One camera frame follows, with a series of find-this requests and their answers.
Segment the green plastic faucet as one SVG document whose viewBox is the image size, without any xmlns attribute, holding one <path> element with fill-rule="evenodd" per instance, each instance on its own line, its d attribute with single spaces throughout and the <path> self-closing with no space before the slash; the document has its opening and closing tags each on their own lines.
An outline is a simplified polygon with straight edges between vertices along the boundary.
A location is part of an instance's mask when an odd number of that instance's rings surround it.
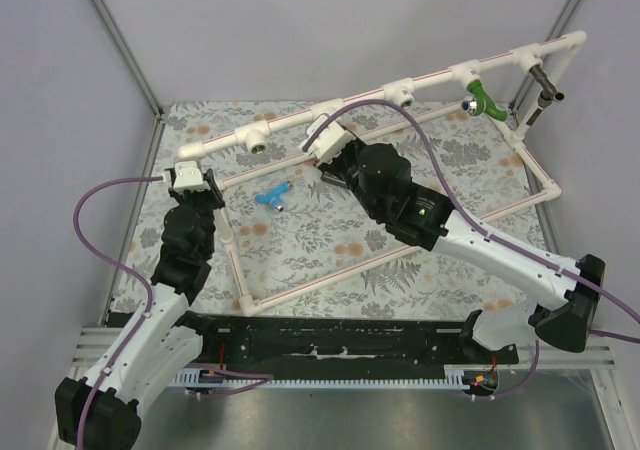
<svg viewBox="0 0 640 450">
<path fill-rule="evenodd" d="M 486 114 L 490 118 L 505 122 L 509 113 L 500 109 L 494 100 L 485 91 L 479 79 L 473 80 L 467 85 L 469 96 L 461 102 L 461 109 L 470 116 Z"/>
</svg>

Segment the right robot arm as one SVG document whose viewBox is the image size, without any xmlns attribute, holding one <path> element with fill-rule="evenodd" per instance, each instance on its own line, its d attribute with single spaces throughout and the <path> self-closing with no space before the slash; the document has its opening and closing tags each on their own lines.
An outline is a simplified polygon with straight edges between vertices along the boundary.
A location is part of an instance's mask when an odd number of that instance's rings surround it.
<svg viewBox="0 0 640 450">
<path fill-rule="evenodd" d="M 468 349 L 488 353 L 539 339 L 566 352 L 585 350 L 599 302 L 588 285 L 602 281 L 601 259 L 547 253 L 463 214 L 449 197 L 416 183 L 410 162 L 390 144 L 353 139 L 318 167 L 396 240 L 470 263 L 526 294 L 506 309 L 472 312 L 460 334 Z"/>
</svg>

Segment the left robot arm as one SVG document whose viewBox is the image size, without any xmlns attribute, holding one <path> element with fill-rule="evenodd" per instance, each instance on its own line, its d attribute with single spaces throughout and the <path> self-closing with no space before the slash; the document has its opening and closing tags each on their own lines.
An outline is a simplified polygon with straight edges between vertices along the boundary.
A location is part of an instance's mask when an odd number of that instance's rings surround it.
<svg viewBox="0 0 640 450">
<path fill-rule="evenodd" d="M 202 336 L 179 325 L 209 276 L 215 216 L 225 203 L 212 171 L 182 162 L 161 177 L 176 201 L 164 217 L 159 260 L 139 280 L 146 298 L 82 377 L 65 378 L 54 394 L 59 438 L 77 449 L 130 449 L 149 407 L 201 352 Z"/>
</svg>

